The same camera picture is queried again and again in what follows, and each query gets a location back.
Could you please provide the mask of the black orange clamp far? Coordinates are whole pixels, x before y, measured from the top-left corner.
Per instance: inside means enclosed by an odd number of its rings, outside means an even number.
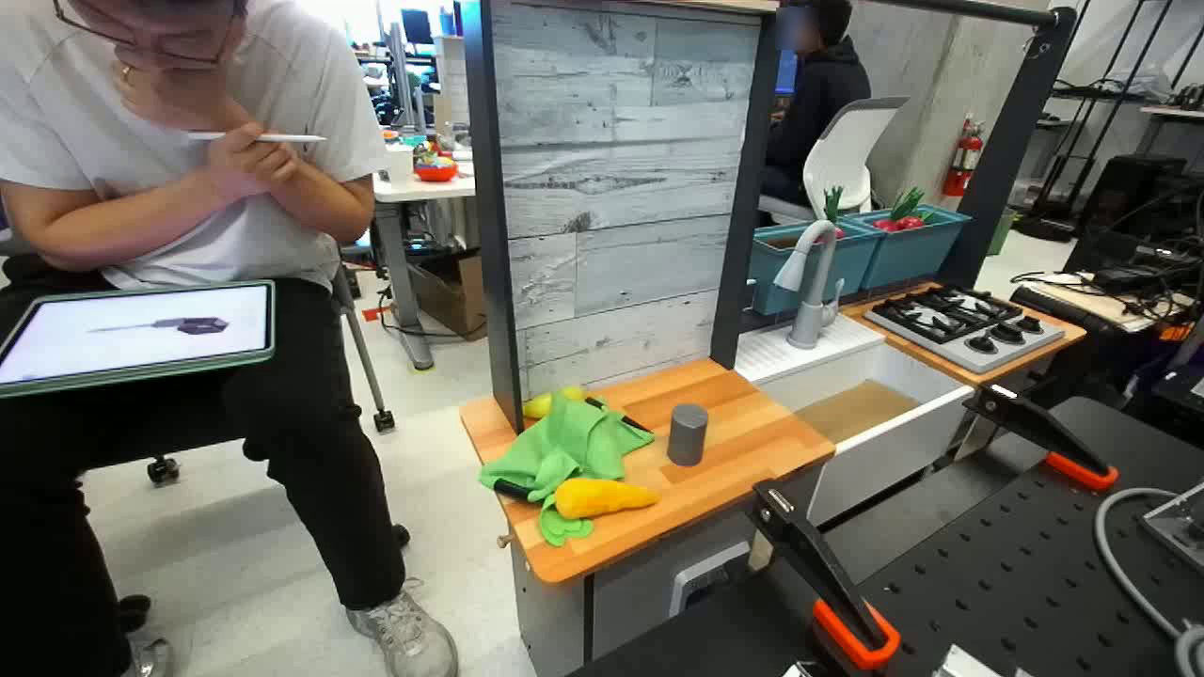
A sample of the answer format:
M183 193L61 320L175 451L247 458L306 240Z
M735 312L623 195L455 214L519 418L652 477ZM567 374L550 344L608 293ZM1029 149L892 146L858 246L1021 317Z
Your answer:
M1043 467L1068 486L1078 486L1088 491L1111 491L1117 486L1122 470L1103 462L1076 431L1068 431L1051 411L1033 406L1029 398L988 384L977 392L974 406L993 426L1038 443Z

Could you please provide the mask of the black orange clamp near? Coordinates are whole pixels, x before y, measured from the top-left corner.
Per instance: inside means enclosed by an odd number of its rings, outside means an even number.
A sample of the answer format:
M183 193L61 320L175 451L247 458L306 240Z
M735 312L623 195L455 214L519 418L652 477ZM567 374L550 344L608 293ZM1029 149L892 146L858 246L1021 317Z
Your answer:
M903 651L903 631L853 585L804 507L779 481L751 486L751 522L775 556L811 585L808 628L828 654L873 677Z

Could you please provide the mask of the black orange clamp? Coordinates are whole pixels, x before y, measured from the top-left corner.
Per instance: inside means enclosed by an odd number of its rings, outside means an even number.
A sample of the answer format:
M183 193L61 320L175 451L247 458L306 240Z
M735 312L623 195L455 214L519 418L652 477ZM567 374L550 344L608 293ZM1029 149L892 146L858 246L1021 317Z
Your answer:
M1111 491L1117 486L1122 470L1103 462L1076 431L1068 431L1051 411L1033 406L1029 398L988 384L977 392L974 406L993 426L1038 443L1043 467L1068 486L1078 486L1088 491Z
M828 654L873 677L903 651L903 631L853 585L804 507L779 481L751 486L751 522L775 556L811 585L808 628Z

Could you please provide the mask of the white toy sink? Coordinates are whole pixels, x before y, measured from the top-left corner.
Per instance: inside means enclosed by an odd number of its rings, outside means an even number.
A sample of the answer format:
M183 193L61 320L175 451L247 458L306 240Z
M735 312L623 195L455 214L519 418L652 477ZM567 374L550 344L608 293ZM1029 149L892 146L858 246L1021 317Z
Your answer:
M735 367L836 443L808 491L811 522L922 472L969 398L963 379L845 317L808 348L789 344L782 327L746 332Z

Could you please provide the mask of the red bowl on table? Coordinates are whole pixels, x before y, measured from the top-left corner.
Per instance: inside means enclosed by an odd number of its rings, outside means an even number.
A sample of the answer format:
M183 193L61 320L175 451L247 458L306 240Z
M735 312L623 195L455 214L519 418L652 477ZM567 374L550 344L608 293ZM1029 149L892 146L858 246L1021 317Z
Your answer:
M419 181L426 184L449 184L459 177L459 160L455 157L426 157L412 165Z

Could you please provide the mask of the green towel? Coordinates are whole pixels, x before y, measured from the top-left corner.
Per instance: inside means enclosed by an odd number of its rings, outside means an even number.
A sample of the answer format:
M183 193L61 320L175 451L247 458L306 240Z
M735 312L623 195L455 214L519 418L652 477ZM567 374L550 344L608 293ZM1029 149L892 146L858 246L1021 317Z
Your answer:
M586 536L599 515L564 518L553 491L570 477L628 481L623 458L648 443L652 431L642 426L599 398L553 396L550 412L527 426L501 458L483 467L483 486L529 502L545 544L567 544Z

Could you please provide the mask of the yellow ball under towel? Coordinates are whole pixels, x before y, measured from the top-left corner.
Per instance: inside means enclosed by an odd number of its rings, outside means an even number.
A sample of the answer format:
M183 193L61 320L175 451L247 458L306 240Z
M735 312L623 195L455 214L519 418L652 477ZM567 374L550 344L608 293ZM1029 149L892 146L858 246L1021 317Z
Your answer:
M522 421L542 421L553 406L553 396L533 396L522 401Z

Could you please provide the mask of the toy gas stove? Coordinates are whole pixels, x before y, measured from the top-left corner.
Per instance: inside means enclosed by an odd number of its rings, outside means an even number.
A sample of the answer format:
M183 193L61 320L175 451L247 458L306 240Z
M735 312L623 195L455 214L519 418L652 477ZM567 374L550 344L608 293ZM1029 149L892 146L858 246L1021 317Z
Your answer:
M1057 324L1011 302L945 285L873 302L869 320L967 372L1004 367L1065 337Z

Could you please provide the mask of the cardboard box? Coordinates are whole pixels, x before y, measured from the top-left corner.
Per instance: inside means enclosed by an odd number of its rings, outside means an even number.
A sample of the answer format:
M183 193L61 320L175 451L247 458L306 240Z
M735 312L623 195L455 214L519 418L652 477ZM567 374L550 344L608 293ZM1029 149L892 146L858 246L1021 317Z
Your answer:
M484 332L483 254L431 254L410 266L419 305L459 337Z

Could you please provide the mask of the person in black background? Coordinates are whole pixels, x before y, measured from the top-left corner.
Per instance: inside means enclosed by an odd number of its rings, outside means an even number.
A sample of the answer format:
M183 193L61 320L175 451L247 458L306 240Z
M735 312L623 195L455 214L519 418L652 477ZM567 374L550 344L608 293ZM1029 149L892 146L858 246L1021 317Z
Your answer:
M841 105L869 93L869 75L845 37L849 16L849 0L811 0L795 30L795 93L785 111L771 120L762 195L801 203L801 165L811 141Z

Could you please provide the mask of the white background table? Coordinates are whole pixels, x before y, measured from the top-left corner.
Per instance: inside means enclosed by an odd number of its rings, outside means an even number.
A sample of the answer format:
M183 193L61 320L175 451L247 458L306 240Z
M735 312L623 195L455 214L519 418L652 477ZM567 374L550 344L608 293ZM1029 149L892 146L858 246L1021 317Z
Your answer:
M379 273L391 290L391 320L399 327L399 344L419 372L427 372L435 357L422 324L412 269L426 260L459 254L468 246L468 206L475 198L475 181L422 181L375 174L371 198L371 246Z

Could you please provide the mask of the black vertical frame post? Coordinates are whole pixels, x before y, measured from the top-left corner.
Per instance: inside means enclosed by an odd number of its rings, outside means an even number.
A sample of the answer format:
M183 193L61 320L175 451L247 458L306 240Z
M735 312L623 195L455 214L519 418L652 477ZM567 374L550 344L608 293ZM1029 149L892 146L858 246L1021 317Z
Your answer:
M762 141L766 141L766 116L775 105L775 71L782 47L782 0L771 2L766 16L756 17L756 58L751 58L751 85L747 85L747 111L746 111L746 140L741 140L741 165L716 302L716 327L712 327L712 361L735 367L736 337L746 327L746 273L751 254L751 226L756 226L756 198L761 198L761 170L762 170Z

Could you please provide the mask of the yellow plush toy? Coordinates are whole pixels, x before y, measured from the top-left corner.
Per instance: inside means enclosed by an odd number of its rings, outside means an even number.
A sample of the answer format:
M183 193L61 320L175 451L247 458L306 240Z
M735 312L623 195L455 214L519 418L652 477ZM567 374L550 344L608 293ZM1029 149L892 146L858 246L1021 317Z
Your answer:
M652 507L653 491L628 481L570 477L553 491L553 502L564 518L593 518Z

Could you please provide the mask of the red fire extinguisher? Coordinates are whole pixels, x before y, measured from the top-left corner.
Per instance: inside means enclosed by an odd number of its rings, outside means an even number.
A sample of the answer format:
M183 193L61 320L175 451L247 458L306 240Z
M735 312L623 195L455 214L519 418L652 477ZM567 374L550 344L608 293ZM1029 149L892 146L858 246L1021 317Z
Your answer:
M945 174L945 184L939 184L939 195L945 198L958 198L974 177L974 165L982 157L982 125L974 116L963 120L963 131L950 146L950 157L949 157L949 174Z

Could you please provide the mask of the wooden counter top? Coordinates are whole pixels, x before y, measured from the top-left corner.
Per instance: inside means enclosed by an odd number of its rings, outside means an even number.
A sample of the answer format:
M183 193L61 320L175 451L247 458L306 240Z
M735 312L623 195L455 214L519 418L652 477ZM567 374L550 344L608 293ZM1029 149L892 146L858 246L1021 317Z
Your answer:
M503 496L501 511L510 531L510 550L519 554L519 564L550 585L628 560L658 536L735 507L756 481L816 467L836 451L808 421L716 361L685 361L634 379L601 384L592 388L592 398L653 431L648 448L623 458L623 477L648 486L653 502L601 515L586 536L550 544L538 534L538 511ZM702 458L696 467L678 467L666 456L668 412L680 401L706 411Z

